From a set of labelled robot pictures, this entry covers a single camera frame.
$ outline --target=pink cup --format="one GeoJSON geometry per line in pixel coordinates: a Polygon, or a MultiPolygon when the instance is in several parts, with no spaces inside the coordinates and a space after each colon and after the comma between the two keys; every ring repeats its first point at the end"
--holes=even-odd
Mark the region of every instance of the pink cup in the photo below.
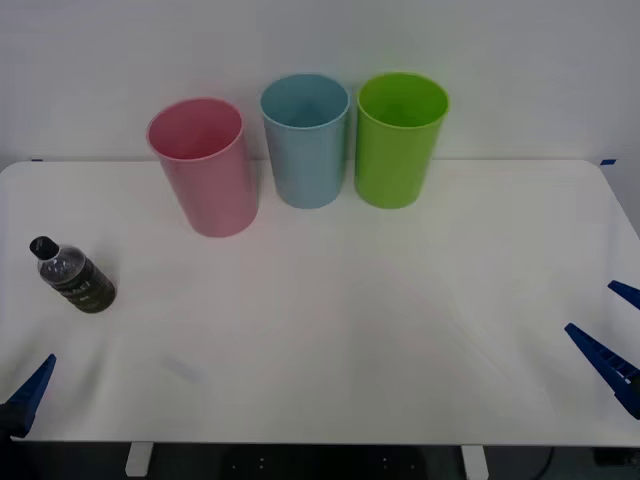
{"type": "Polygon", "coordinates": [[[202,235],[234,235],[258,212],[242,133],[238,110],[217,98],[176,103],[149,124],[149,146],[191,226],[202,235]]]}

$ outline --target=plastic bottle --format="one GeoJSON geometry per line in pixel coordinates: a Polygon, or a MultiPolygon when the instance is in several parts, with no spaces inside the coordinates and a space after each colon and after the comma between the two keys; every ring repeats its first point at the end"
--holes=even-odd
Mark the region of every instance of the plastic bottle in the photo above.
{"type": "Polygon", "coordinates": [[[116,298],[113,283],[81,250],[38,237],[29,245],[40,277],[85,313],[106,309],[116,298]]]}

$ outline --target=blue cup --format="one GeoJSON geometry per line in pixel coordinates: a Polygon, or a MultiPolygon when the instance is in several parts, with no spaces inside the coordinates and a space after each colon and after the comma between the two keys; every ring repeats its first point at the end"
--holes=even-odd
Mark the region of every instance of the blue cup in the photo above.
{"type": "Polygon", "coordinates": [[[269,85],[260,106],[278,194],[297,208],[334,201],[346,164],[347,90],[323,75],[291,75],[269,85]]]}

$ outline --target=white table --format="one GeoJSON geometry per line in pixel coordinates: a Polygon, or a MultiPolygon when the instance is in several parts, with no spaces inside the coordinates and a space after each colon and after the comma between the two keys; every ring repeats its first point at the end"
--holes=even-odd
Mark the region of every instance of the white table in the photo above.
{"type": "Polygon", "coordinates": [[[0,401],[58,356],[32,440],[640,446],[563,331],[640,365],[640,242],[597,167],[435,161],[419,201],[319,210],[276,195],[241,234],[194,233],[160,166],[0,175],[0,401]],[[82,248],[114,305],[75,310],[29,242],[82,248]]]}

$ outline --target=cup rim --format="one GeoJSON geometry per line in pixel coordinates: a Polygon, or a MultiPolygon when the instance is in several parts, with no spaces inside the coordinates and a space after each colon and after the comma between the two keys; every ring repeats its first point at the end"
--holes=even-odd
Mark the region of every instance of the cup rim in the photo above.
{"type": "Polygon", "coordinates": [[[161,157],[161,158],[166,158],[167,160],[170,160],[172,162],[184,162],[184,163],[193,163],[193,162],[201,162],[203,160],[211,160],[215,157],[218,157],[222,154],[224,154],[225,152],[227,152],[228,150],[230,150],[236,143],[238,143],[238,141],[240,140],[240,138],[242,138],[242,134],[244,133],[244,119],[242,118],[242,114],[240,113],[240,111],[230,102],[226,101],[223,98],[220,97],[192,97],[192,98],[186,98],[184,100],[180,100],[178,102],[172,103],[171,105],[163,108],[162,110],[160,110],[156,115],[154,115],[154,117],[151,119],[151,121],[149,122],[149,125],[147,126],[147,132],[146,132],[146,139],[147,139],[147,145],[149,145],[149,148],[151,148],[151,150],[153,151],[153,153],[155,153],[157,156],[161,157]],[[164,153],[160,153],[151,143],[151,140],[149,138],[149,133],[151,132],[151,126],[153,125],[153,123],[161,116],[164,115],[165,113],[169,112],[170,110],[173,110],[174,108],[177,108],[185,103],[190,103],[190,102],[195,102],[195,101],[200,101],[200,100],[206,100],[206,101],[215,101],[217,103],[222,103],[227,107],[230,107],[235,113],[238,114],[238,117],[240,118],[240,128],[238,129],[238,134],[233,138],[233,140],[231,140],[231,142],[229,142],[229,144],[224,147],[221,150],[218,150],[217,152],[211,153],[209,155],[205,155],[204,157],[198,157],[198,158],[175,158],[175,157],[170,157],[168,155],[165,155],[164,153]]]}
{"type": "Polygon", "coordinates": [[[328,125],[331,125],[332,123],[336,123],[339,120],[341,120],[342,117],[344,117],[347,114],[347,112],[349,112],[350,109],[351,109],[351,94],[349,93],[349,90],[347,90],[345,88],[345,86],[342,83],[340,83],[338,80],[336,80],[335,78],[330,77],[328,75],[325,75],[323,73],[301,72],[301,73],[291,73],[291,74],[288,74],[288,75],[283,75],[283,76],[273,80],[272,82],[270,82],[269,85],[267,85],[267,87],[262,91],[262,94],[260,95],[260,111],[262,112],[262,118],[264,118],[265,120],[268,120],[269,122],[273,123],[274,125],[278,125],[280,127],[287,128],[287,129],[290,129],[290,130],[306,130],[306,131],[308,131],[308,130],[316,130],[318,128],[324,128],[324,127],[326,127],[328,125]],[[285,79],[291,78],[291,77],[306,77],[306,76],[323,77],[326,80],[330,80],[330,81],[334,82],[336,85],[338,85],[344,91],[344,93],[347,94],[347,104],[345,105],[344,110],[342,112],[340,112],[339,115],[337,115],[335,118],[332,118],[328,122],[321,123],[319,125],[313,125],[312,127],[294,127],[292,125],[287,125],[286,123],[278,122],[277,120],[274,120],[269,115],[267,115],[267,113],[264,111],[264,108],[262,108],[262,99],[264,98],[264,94],[266,93],[266,91],[272,85],[278,83],[281,80],[285,80],[285,79]]]}
{"type": "Polygon", "coordinates": [[[442,88],[442,85],[440,85],[438,82],[432,80],[431,78],[427,77],[426,75],[422,75],[422,74],[417,73],[417,72],[407,72],[407,71],[402,71],[402,70],[397,71],[397,72],[380,73],[378,75],[375,75],[375,76],[369,78],[366,82],[364,82],[364,85],[362,85],[362,87],[360,87],[360,90],[358,90],[357,100],[358,100],[358,111],[362,112],[362,114],[364,116],[366,116],[369,120],[377,123],[378,125],[382,125],[382,126],[384,126],[386,128],[394,128],[394,129],[397,129],[397,130],[420,130],[421,128],[430,127],[430,126],[442,121],[442,119],[447,115],[447,113],[449,113],[449,108],[451,107],[451,102],[449,101],[449,94],[447,93],[447,91],[444,88],[442,88]],[[415,127],[401,127],[399,125],[393,125],[391,123],[385,123],[385,122],[382,122],[382,121],[378,120],[377,118],[373,117],[371,114],[369,114],[369,112],[367,112],[364,109],[364,107],[360,103],[360,96],[362,94],[362,90],[364,90],[364,87],[366,87],[367,84],[369,84],[373,80],[377,80],[377,79],[382,78],[382,77],[392,77],[392,76],[418,77],[418,78],[420,78],[422,80],[426,80],[426,81],[432,83],[433,85],[438,87],[440,89],[440,91],[442,91],[442,93],[444,94],[444,98],[447,100],[447,108],[445,108],[444,112],[442,112],[442,114],[440,116],[438,116],[438,118],[436,118],[434,121],[429,122],[429,123],[425,123],[424,125],[417,125],[415,127]]]}

